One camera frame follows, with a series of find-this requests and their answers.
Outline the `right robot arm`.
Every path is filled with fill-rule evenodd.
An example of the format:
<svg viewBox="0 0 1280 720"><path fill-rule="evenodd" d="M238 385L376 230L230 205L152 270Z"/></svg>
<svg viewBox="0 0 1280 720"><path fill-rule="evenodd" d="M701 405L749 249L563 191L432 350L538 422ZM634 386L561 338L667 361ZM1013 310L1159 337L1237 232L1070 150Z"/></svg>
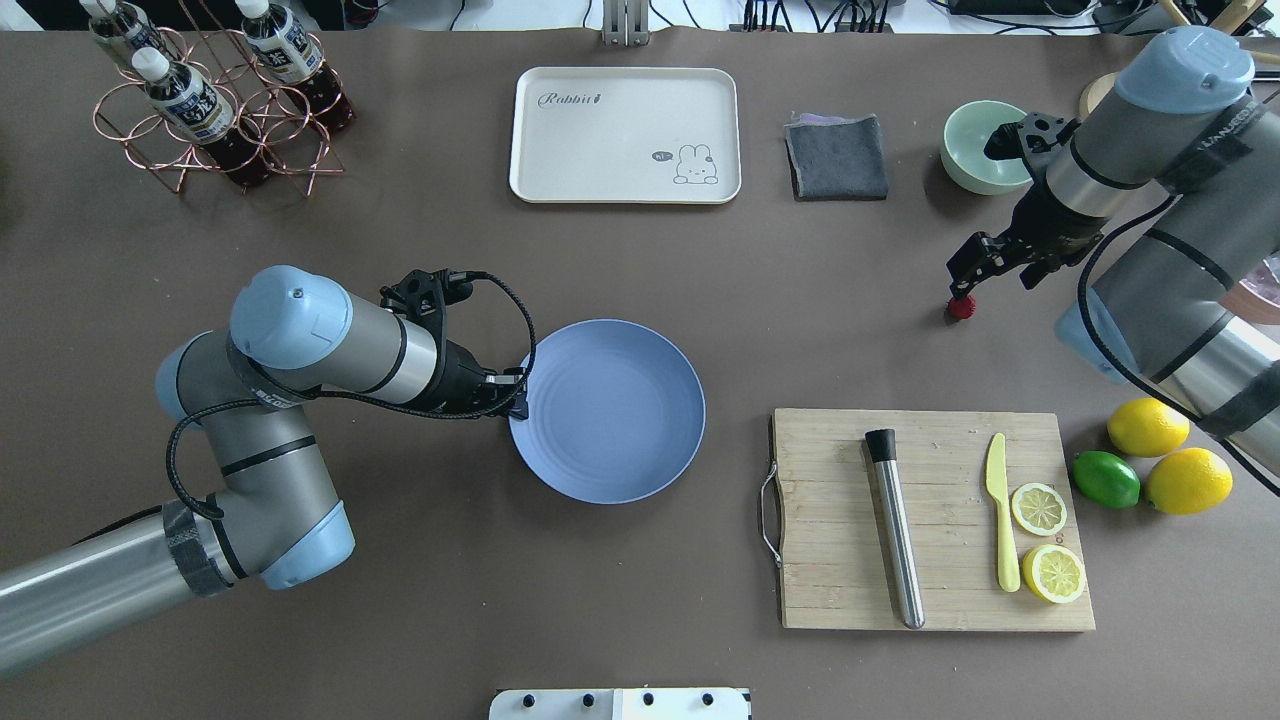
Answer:
<svg viewBox="0 0 1280 720"><path fill-rule="evenodd" d="M1161 398L1243 465L1277 470L1277 343L1221 299L1277 251L1277 115L1254 100L1254 60L1207 26L1155 36L1084 119L1029 113L986 133L1032 183L998 234L948 259L950 311L993 275L1036 287L1093 261L1133 193L1169 201L1097 281L1082 279L1059 338L1100 370Z"/></svg>

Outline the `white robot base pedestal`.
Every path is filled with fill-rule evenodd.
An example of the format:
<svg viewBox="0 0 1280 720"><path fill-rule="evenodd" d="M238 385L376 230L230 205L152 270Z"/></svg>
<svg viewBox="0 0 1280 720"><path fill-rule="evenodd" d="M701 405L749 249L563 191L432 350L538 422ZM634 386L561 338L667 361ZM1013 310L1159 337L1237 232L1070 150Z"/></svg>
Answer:
<svg viewBox="0 0 1280 720"><path fill-rule="evenodd" d="M732 687L508 689L489 719L751 719L750 691Z"/></svg>

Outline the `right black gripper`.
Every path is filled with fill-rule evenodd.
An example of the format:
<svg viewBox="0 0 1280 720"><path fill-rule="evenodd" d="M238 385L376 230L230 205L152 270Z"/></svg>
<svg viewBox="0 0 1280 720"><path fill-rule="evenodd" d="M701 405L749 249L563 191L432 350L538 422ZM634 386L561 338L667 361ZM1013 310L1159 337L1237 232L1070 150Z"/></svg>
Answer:
<svg viewBox="0 0 1280 720"><path fill-rule="evenodd" d="M974 233L948 259L954 300L968 299L980 282L1019 266L1023 287L1033 290L1061 266L1075 266L1101 240L1106 182L1078 151L1079 127L1079 120L1029 113L992 133L986 147L998 159L1020 158L1032 184L1007 229Z"/></svg>

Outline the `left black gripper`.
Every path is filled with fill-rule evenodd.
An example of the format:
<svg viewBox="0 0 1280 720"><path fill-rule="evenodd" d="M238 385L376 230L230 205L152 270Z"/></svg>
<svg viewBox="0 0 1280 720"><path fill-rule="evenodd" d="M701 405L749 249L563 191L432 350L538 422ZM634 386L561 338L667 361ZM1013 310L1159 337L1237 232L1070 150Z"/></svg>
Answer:
<svg viewBox="0 0 1280 720"><path fill-rule="evenodd" d="M529 419L527 387L521 369L494 372L448 340L448 306L468 299L475 281L504 284L486 272L413 270L399 283L380 288L380 306L398 315L402 348L392 372L378 387L378 398L393 407L440 416L507 416Z"/></svg>

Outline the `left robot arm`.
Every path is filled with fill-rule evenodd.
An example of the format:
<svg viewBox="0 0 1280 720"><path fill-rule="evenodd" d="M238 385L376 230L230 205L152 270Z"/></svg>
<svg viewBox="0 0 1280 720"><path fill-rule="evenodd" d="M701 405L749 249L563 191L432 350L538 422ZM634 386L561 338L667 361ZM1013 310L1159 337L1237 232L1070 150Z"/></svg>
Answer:
<svg viewBox="0 0 1280 720"><path fill-rule="evenodd" d="M500 372L447 334L486 272L411 272L378 302L296 266L260 272L223 331L165 359L174 498L3 574L3 675L238 580L288 589L355 550L305 405L348 398L411 416L527 415L534 357Z"/></svg>

